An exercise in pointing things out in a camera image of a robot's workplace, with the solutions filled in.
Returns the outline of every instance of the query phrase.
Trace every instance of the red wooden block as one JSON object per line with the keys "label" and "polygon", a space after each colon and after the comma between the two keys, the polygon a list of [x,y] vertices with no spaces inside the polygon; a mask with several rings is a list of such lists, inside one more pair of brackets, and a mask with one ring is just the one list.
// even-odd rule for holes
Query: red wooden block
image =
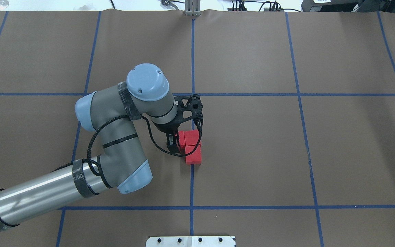
{"label": "red wooden block", "polygon": [[[185,153],[190,153],[191,151],[193,151],[193,149],[194,146],[186,146]],[[185,164],[199,165],[200,163],[202,163],[202,152],[201,152],[201,146],[199,145],[194,153],[192,153],[189,156],[185,156]]]}
{"label": "red wooden block", "polygon": [[185,149],[185,134],[184,131],[179,131],[179,148],[181,151]]}
{"label": "red wooden block", "polygon": [[184,136],[185,136],[185,146],[196,146],[196,142],[199,140],[199,131],[198,130],[193,130],[193,131],[184,131]]}

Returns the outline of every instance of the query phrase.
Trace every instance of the white surface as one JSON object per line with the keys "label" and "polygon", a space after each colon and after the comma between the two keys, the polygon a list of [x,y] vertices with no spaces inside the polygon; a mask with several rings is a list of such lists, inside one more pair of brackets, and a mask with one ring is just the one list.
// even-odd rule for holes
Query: white surface
{"label": "white surface", "polygon": [[314,3],[331,3],[331,0],[313,0]]}
{"label": "white surface", "polygon": [[172,247],[172,246],[184,246],[184,247],[235,247],[236,241],[233,236],[176,236],[176,237],[150,237],[146,241],[146,247]]}
{"label": "white surface", "polygon": [[[93,10],[100,11],[112,8],[109,0],[8,0],[7,11],[72,11],[72,10]],[[116,9],[126,11],[163,11],[171,10],[171,7],[164,7],[160,0],[113,0]],[[282,8],[294,8],[301,10],[302,0],[280,0]],[[174,3],[180,10],[183,10],[183,3]],[[248,11],[258,11],[261,3],[246,2]],[[201,10],[214,9],[227,11],[232,7],[231,0],[201,0]]]}

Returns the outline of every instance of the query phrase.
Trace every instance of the white metal plate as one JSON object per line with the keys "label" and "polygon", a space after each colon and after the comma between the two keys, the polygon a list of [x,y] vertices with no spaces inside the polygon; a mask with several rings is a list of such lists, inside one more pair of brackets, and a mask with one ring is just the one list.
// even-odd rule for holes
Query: white metal plate
{"label": "white metal plate", "polygon": [[150,237],[146,247],[235,247],[235,239],[235,236]]}

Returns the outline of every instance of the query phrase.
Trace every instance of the stack of red blocks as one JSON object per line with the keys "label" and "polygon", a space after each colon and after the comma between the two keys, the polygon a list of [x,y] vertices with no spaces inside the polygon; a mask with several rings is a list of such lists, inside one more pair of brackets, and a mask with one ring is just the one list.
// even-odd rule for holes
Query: stack of red blocks
{"label": "stack of red blocks", "polygon": [[[181,153],[190,153],[193,151],[196,143],[199,140],[199,131],[179,131],[179,146],[181,149]],[[199,165],[202,162],[202,152],[201,152],[201,144],[199,142],[199,146],[191,155],[185,156],[185,163],[188,165]]]}

